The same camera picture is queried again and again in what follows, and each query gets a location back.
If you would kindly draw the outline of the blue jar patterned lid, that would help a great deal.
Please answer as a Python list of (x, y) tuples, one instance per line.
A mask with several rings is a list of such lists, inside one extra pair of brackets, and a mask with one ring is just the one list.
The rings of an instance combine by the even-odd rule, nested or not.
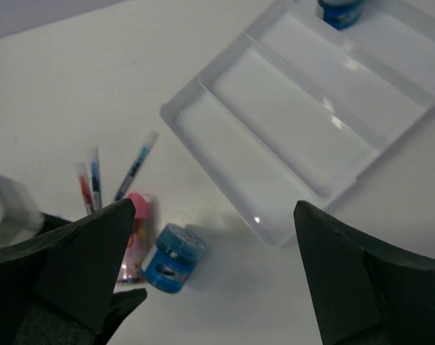
[(365, 0), (330, 1), (318, 0), (321, 18), (335, 29), (346, 29), (357, 22), (365, 6)]

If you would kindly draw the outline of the dark blue pen refill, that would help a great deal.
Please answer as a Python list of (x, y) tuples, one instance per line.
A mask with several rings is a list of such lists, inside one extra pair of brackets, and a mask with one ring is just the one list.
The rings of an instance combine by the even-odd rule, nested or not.
[(145, 140), (145, 142), (142, 144), (142, 146), (139, 149), (139, 152), (137, 156), (135, 157), (134, 161), (132, 162), (127, 174), (125, 175), (121, 185), (117, 189), (113, 202), (116, 202), (120, 199), (122, 199), (127, 191), (129, 190), (130, 185), (132, 184), (133, 180), (135, 179), (137, 173), (139, 172), (141, 166), (147, 159), (148, 155), (150, 154), (152, 148), (154, 147), (157, 138), (159, 137), (159, 134), (157, 132), (150, 132)]

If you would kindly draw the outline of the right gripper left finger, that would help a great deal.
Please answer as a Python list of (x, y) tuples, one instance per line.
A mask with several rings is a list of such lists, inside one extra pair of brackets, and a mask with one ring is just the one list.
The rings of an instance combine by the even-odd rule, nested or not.
[(107, 344), (147, 297), (114, 289), (134, 215), (123, 199), (74, 222), (46, 216), (0, 248), (0, 344)]

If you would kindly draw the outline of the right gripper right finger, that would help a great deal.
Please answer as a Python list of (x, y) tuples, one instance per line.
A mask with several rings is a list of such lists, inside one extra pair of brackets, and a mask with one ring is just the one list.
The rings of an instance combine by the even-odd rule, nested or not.
[(293, 219), (323, 344), (435, 344), (435, 259), (307, 201)]

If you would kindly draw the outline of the red pen refill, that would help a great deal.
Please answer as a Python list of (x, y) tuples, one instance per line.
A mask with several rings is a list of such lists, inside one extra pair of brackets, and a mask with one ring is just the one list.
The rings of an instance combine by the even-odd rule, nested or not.
[(83, 197), (83, 202), (88, 215), (94, 212), (93, 200), (91, 195), (91, 188), (89, 184), (88, 171), (85, 162), (77, 162), (75, 164), (78, 182)]

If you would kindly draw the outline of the pink capped tube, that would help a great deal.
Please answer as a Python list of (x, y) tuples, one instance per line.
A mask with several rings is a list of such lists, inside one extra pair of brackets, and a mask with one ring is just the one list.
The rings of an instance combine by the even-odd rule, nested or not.
[(131, 285), (145, 281), (141, 266), (155, 241), (157, 198), (135, 192), (127, 197), (134, 204), (135, 215), (117, 283)]

